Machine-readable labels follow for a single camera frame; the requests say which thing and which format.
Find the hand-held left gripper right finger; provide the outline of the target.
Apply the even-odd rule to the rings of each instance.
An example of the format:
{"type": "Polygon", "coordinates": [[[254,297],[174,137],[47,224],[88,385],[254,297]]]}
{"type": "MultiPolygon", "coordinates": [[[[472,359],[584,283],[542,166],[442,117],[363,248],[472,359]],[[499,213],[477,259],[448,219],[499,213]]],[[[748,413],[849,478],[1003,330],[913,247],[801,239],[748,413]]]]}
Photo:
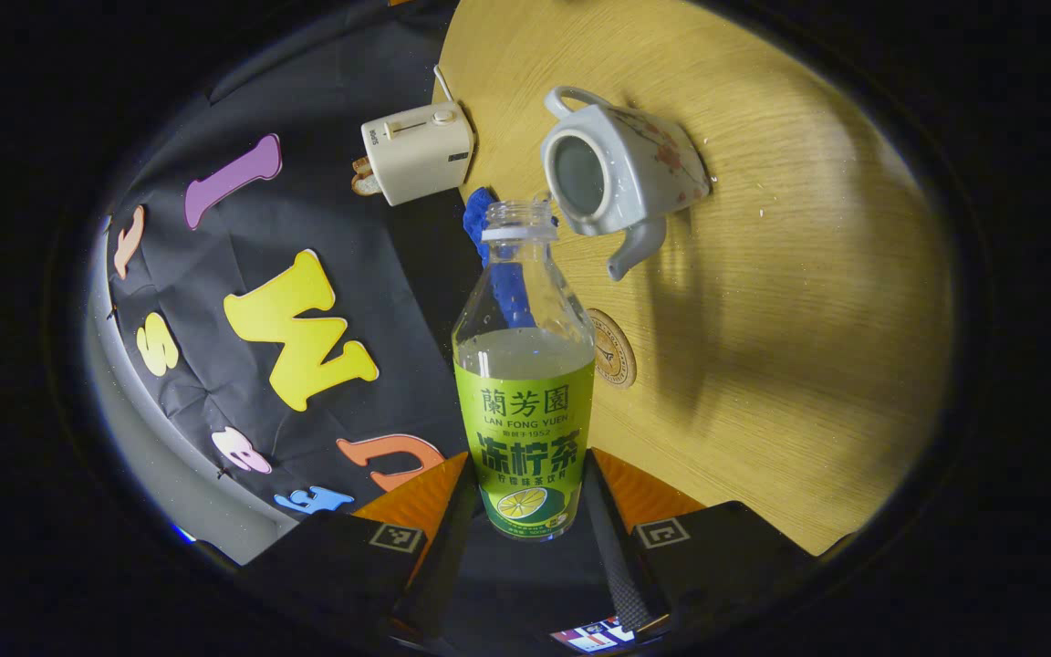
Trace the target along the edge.
{"type": "Polygon", "coordinates": [[[639,640],[742,625],[818,563],[746,504],[698,504],[598,448],[588,450],[585,504],[618,620],[639,640]]]}

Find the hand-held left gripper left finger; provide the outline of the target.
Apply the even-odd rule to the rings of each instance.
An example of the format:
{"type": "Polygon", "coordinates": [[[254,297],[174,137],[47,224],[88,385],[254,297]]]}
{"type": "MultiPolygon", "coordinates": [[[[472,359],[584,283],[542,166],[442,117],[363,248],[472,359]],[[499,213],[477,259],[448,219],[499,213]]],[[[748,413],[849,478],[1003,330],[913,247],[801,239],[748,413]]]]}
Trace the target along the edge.
{"type": "Polygon", "coordinates": [[[238,570],[267,607],[334,640],[437,640],[478,504],[470,456],[347,515],[313,513],[238,570]]]}

